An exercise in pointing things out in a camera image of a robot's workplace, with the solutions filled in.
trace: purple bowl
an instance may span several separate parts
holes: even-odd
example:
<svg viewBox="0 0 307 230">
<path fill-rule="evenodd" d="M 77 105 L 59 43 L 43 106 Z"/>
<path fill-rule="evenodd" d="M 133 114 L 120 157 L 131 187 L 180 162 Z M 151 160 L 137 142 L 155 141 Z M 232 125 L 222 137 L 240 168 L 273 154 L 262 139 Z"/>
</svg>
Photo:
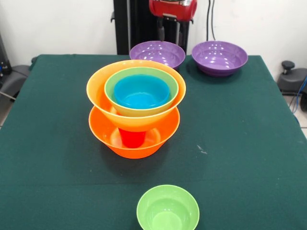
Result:
<svg viewBox="0 0 307 230">
<path fill-rule="evenodd" d="M 201 71 L 213 77 L 229 76 L 248 61 L 244 49 L 220 41 L 199 43 L 193 48 L 192 57 Z"/>
<path fill-rule="evenodd" d="M 131 59 L 156 61 L 176 69 L 185 59 L 184 50 L 174 43 L 149 41 L 136 45 L 130 51 Z"/>
</svg>

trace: white speck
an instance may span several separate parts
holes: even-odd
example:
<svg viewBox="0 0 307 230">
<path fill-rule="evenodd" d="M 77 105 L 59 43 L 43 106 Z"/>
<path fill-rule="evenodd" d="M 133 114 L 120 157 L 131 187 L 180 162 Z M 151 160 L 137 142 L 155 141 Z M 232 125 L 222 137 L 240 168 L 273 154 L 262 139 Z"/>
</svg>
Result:
<svg viewBox="0 0 307 230">
<path fill-rule="evenodd" d="M 205 150 L 203 150 L 202 147 L 200 147 L 199 145 L 197 145 L 197 147 L 201 151 L 201 153 L 207 154 L 207 152 Z"/>
</svg>

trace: black cable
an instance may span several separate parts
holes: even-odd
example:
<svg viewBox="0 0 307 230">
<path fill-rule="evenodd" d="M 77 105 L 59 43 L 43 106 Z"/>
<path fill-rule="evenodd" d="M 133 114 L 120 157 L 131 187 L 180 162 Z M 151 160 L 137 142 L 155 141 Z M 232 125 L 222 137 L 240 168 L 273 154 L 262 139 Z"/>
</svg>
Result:
<svg viewBox="0 0 307 230">
<path fill-rule="evenodd" d="M 291 109 L 291 105 L 292 105 L 292 102 L 293 102 L 294 98 L 296 98 L 296 94 L 294 94 L 294 96 L 292 97 L 292 100 L 291 100 L 291 102 L 290 102 L 290 104 L 289 104 L 289 108 L 290 108 L 290 109 Z"/>
<path fill-rule="evenodd" d="M 295 102 L 295 104 L 294 104 L 293 111 L 292 111 L 293 114 L 294 114 L 294 113 L 296 112 L 296 110 L 298 109 L 298 105 L 299 105 L 298 97 L 299 97 L 299 95 L 301 94 L 301 92 L 302 92 L 302 90 L 304 89 L 304 87 L 306 86 L 306 84 L 307 84 L 307 76 L 305 77 L 305 79 L 304 79 L 304 81 L 303 81 L 301 87 L 299 88 L 299 90 L 298 90 L 298 92 L 297 92 L 297 94 L 296 94 L 296 102 Z"/>
<path fill-rule="evenodd" d="M 209 14 L 210 14 L 211 0 L 209 0 L 208 11 L 207 11 L 207 41 L 209 40 Z"/>
<path fill-rule="evenodd" d="M 16 73 L 19 73 L 19 74 L 21 74 L 21 75 L 24 75 L 25 77 L 28 77 L 28 76 L 25 75 L 24 73 L 21 73 L 21 72 L 19 72 L 19 71 L 14 70 L 14 69 L 12 69 L 12 72 L 16 72 Z"/>
<path fill-rule="evenodd" d="M 301 92 L 301 90 L 302 90 L 302 88 L 303 88 L 303 86 L 304 86 L 306 80 L 307 80 L 307 76 L 305 77 L 303 83 L 301 84 L 301 86 L 300 86 L 298 92 L 293 96 L 293 98 L 292 98 L 292 100 L 291 100 L 291 102 L 290 102 L 290 105 L 292 104 L 292 101 L 293 101 L 294 98 L 299 97 L 299 94 L 300 94 L 300 92 Z M 293 106 L 293 108 L 292 108 L 292 113 L 293 113 L 293 114 L 294 114 L 294 112 L 296 111 L 296 110 L 295 110 L 296 104 L 297 104 L 297 102 L 295 101 L 294 106 Z"/>
<path fill-rule="evenodd" d="M 213 0 L 212 8 L 211 8 L 211 30 L 212 30 L 213 39 L 215 40 L 214 29 L 213 29 L 213 10 L 214 10 L 214 4 L 215 4 L 215 0 Z"/>
</svg>

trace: orange bowl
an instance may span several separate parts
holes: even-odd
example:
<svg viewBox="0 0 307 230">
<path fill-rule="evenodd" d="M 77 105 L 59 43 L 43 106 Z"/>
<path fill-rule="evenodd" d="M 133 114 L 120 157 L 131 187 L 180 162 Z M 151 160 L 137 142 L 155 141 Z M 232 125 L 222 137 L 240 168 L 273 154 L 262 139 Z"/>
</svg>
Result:
<svg viewBox="0 0 307 230">
<path fill-rule="evenodd" d="M 179 92 L 169 109 L 158 114 L 141 117 L 121 116 L 111 112 L 113 106 L 106 97 L 104 91 L 105 83 L 108 78 L 116 72 L 131 67 L 156 68 L 169 73 L 175 78 L 179 85 Z M 186 84 L 182 76 L 169 66 L 154 61 L 127 60 L 107 65 L 94 73 L 87 83 L 86 92 L 94 106 L 96 106 L 116 127 L 130 132 L 143 132 L 157 126 L 163 118 L 177 107 L 186 94 Z"/>
<path fill-rule="evenodd" d="M 157 127 L 146 132 L 145 142 L 139 148 L 129 149 L 122 144 L 118 128 L 98 108 L 93 107 L 89 116 L 90 129 L 95 137 L 119 156 L 130 159 L 144 158 L 154 154 L 173 136 L 179 123 L 179 110 L 175 108 Z"/>
</svg>

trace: white wall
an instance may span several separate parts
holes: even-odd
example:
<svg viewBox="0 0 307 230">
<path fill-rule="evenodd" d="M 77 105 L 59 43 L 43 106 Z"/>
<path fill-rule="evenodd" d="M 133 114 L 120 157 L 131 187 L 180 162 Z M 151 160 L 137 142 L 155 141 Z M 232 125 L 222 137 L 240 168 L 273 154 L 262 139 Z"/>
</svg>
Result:
<svg viewBox="0 0 307 230">
<path fill-rule="evenodd" d="M 113 0 L 0 0 L 0 31 L 13 65 L 39 54 L 116 54 Z"/>
<path fill-rule="evenodd" d="M 188 54 L 206 39 L 207 0 L 198 0 Z M 216 0 L 218 40 L 262 55 L 276 78 L 282 60 L 307 67 L 306 0 Z M 113 0 L 0 0 L 0 30 L 13 65 L 38 54 L 116 54 Z"/>
<path fill-rule="evenodd" d="M 213 22 L 217 40 L 235 43 L 249 55 L 261 55 L 275 79 L 285 59 L 307 68 L 307 0 L 215 1 Z M 208 1 L 198 3 L 195 23 L 190 27 L 188 52 L 206 39 Z"/>
</svg>

